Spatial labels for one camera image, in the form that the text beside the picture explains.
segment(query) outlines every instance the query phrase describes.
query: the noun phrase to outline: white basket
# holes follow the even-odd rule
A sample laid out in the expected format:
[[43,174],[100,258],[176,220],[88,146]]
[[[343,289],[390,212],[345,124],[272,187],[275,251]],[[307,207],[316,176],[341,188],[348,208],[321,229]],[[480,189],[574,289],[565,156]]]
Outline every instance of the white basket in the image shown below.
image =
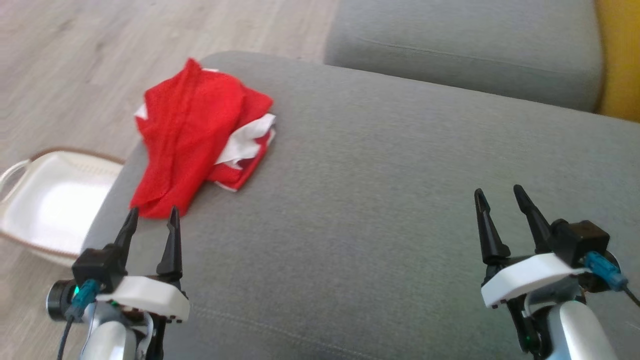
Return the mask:
[[0,202],[0,235],[70,266],[122,169],[122,161],[80,150],[53,149],[10,167],[25,172]]

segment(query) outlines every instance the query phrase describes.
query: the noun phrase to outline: yellow cushion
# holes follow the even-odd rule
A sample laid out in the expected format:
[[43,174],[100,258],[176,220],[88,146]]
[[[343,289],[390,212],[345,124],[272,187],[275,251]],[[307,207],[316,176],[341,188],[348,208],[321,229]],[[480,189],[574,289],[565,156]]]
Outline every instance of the yellow cushion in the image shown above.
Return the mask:
[[605,51],[598,112],[640,122],[640,0],[596,0]]

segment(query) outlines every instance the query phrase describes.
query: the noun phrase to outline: gray ottoman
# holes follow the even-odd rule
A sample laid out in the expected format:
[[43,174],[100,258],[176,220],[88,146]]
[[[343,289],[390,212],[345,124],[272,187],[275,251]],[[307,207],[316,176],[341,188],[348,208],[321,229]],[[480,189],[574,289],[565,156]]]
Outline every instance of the gray ottoman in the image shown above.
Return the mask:
[[[477,187],[515,255],[534,248],[520,183],[549,219],[609,231],[640,291],[640,124],[260,54],[202,63],[272,96],[278,135],[240,192],[205,184],[181,220],[193,307],[167,360],[529,359],[480,295]],[[140,145],[86,247],[113,241],[146,165]],[[129,273],[152,274],[165,240],[165,222],[141,220]],[[640,311],[588,300],[632,359]]]
[[592,111],[592,0],[341,0],[325,63]]

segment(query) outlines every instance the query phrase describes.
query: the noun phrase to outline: gray sofa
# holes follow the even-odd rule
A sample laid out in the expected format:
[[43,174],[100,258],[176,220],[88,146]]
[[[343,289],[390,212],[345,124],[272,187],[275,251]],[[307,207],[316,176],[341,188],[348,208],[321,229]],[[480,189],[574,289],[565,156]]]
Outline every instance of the gray sofa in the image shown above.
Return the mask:
[[341,0],[325,63],[593,111],[593,0]]
[[[609,231],[639,289],[640,124],[261,54],[202,65],[272,96],[278,137],[240,192],[205,184],[182,219],[192,308],[165,359],[530,359],[480,295],[478,187],[514,254],[534,245],[519,183],[547,218]],[[85,247],[113,241],[146,164],[141,144]],[[141,220],[129,273],[152,274],[165,239]],[[640,311],[620,293],[588,302],[633,359]]]

